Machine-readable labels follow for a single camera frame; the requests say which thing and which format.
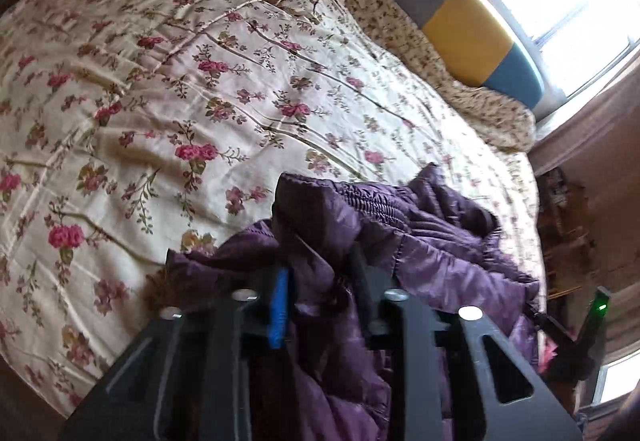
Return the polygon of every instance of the floral blanket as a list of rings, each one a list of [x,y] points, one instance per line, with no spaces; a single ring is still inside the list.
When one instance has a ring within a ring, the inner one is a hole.
[[[372,42],[351,11],[382,20],[379,2],[21,0],[0,18],[0,349],[48,403],[71,413],[171,303],[168,248],[210,253],[270,215],[282,171],[400,184],[437,163],[543,277],[518,133],[489,106],[470,126]]]

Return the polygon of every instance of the bed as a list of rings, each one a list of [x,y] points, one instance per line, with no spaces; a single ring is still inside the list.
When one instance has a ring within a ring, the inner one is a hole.
[[[455,81],[393,0],[21,0],[0,79],[0,348],[62,415],[171,303],[167,249],[268,217],[282,171],[439,164],[544,281],[532,114]]]

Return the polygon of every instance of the silver bolt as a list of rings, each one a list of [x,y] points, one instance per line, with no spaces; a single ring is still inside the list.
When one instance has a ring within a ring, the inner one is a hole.
[[[391,302],[402,302],[409,298],[409,294],[404,289],[392,287],[385,291],[385,298]]]
[[[176,320],[182,316],[182,309],[179,307],[164,307],[160,310],[160,318],[162,320]]]
[[[258,300],[260,295],[252,289],[236,289],[231,294],[231,298],[238,300],[238,302],[249,302],[250,300]]]

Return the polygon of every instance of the floral bedsheet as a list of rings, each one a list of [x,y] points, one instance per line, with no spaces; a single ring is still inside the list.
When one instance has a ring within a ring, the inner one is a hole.
[[[270,215],[284,170],[400,184],[438,163],[542,277],[517,144],[483,141],[348,2],[21,0],[0,18],[0,349],[61,413],[171,302],[167,249],[213,252]]]

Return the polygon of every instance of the purple puffer jacket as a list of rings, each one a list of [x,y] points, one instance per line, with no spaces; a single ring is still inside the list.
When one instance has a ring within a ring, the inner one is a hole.
[[[480,307],[535,363],[536,334],[522,309],[539,285],[500,252],[499,236],[495,217],[446,187],[433,165],[404,187],[283,174],[271,220],[236,233],[213,257],[169,251],[167,265],[183,307],[241,287],[256,268],[292,268],[286,349],[250,369],[254,439],[383,441],[393,374],[384,351],[364,346],[348,251],[359,240],[368,264],[431,307]],[[441,394],[450,439],[446,385]]]

